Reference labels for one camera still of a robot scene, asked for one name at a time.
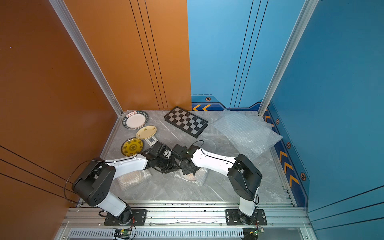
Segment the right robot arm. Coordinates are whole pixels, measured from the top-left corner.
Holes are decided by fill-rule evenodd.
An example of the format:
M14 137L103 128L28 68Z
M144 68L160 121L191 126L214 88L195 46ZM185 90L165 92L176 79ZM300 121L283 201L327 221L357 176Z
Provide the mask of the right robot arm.
M194 174L205 168L227 176L235 193L240 197L238 215L242 224L257 223L257 200L263 178L259 169L245 155L226 157L210 153L191 145L189 148L176 145L171 155L179 161L184 175Z

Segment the yellow black patterned plate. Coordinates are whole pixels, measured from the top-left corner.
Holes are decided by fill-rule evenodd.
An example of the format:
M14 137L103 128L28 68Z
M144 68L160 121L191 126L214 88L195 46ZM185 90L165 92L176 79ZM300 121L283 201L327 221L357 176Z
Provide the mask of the yellow black patterned plate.
M131 157L143 150L144 143L137 138L131 138L126 140L121 146L121 152L124 156Z

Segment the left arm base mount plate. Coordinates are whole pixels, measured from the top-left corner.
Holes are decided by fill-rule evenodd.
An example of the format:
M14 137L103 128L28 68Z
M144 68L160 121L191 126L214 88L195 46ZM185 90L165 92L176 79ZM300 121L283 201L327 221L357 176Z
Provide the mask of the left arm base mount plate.
M124 211L119 217L107 213L105 217L105 226L144 226L148 210L133 209Z

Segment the cream yellow dinner plate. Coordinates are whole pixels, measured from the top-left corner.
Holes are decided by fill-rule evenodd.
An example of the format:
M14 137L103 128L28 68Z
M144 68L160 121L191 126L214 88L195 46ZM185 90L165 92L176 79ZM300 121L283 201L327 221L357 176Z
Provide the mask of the cream yellow dinner plate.
M139 129L136 133L136 138L139 140L145 140L153 137L157 132L157 127L155 126L145 126Z

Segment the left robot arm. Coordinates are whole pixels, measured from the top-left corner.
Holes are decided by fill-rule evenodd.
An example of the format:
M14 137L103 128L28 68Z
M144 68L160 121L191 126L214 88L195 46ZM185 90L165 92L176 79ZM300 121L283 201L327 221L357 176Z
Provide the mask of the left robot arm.
M118 224L127 225L132 219L131 207L111 191L113 180L125 174L153 168L162 174L179 170L179 160L185 146L173 149L156 142L151 148L118 160L90 161L72 185L72 191L91 207L98 207L112 215Z

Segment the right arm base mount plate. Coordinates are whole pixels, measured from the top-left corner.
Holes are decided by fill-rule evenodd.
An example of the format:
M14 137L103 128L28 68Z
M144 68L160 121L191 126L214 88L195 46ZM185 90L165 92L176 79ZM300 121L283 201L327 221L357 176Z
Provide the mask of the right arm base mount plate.
M266 226L268 224L265 211L262 209L255 209L251 216L247 216L239 209L227 209L225 214L228 226Z

